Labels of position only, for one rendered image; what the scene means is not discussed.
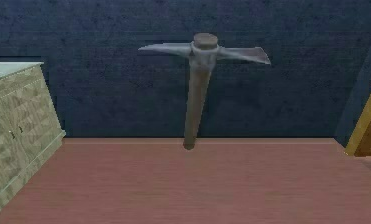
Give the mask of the pale green patterned cupboard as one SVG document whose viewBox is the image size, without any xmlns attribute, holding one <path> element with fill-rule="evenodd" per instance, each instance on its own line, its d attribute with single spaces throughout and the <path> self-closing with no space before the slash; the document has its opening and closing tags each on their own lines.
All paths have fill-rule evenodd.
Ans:
<svg viewBox="0 0 371 224">
<path fill-rule="evenodd" d="M 0 62 L 0 212 L 62 145 L 40 62 Z"/>
</svg>

